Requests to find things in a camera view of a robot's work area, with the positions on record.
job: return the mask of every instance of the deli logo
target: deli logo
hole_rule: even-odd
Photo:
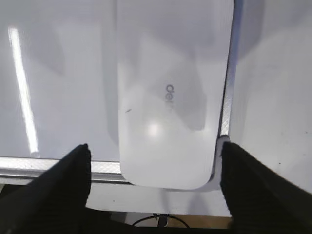
[[[174,99],[174,86],[172,85],[172,84],[168,84],[167,86],[166,86],[166,91],[167,91],[167,93],[166,93],[166,101],[167,102],[173,102],[173,99]]]
[[[172,84],[168,84],[166,86],[165,98],[170,111],[172,111],[174,108],[174,92],[175,92],[174,86]]]

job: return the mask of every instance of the metal edge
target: metal edge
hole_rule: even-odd
[[[215,175],[217,173],[218,167],[217,164],[220,163],[219,158],[221,157],[223,143],[225,141],[230,141],[229,131],[230,131],[231,109],[232,109],[235,73],[238,57],[238,43],[241,26],[241,17],[243,12],[243,1],[244,0],[234,0],[231,38],[223,90],[223,100],[220,111],[219,130],[214,150],[214,162],[212,167],[212,173],[208,183],[215,178]]]
[[[0,177],[16,179],[34,179],[53,167],[59,160],[0,157]],[[120,171],[119,162],[92,161],[92,182],[129,183]]]
[[[234,0],[233,21],[229,48],[228,66],[225,77],[224,96],[221,110],[219,135],[229,135],[231,109],[234,94],[235,73],[238,57],[238,43],[244,0]]]

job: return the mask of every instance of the white device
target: white device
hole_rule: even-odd
[[[195,189],[211,177],[232,1],[118,1],[121,172]]]

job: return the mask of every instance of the wire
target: wire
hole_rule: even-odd
[[[138,221],[134,222],[132,224],[132,226],[135,226],[136,224],[140,223],[140,222],[143,222],[145,220],[149,220],[149,219],[152,219],[152,218],[159,218],[159,217],[167,217],[167,218],[172,218],[172,219],[175,219],[177,221],[180,221],[181,223],[184,224],[185,227],[187,228],[190,228],[190,226],[184,222],[182,219],[178,218],[178,217],[174,217],[174,216],[171,216],[171,215],[168,215],[168,214],[157,214],[157,215],[154,215],[154,216],[149,216],[149,217],[146,217],[146,218],[142,218],[142,219],[139,219]]]

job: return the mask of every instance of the white table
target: white table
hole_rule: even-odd
[[[310,193],[311,41],[312,2],[245,2],[230,128],[231,141]],[[230,215],[218,181],[195,191],[93,184],[87,206],[110,211]]]

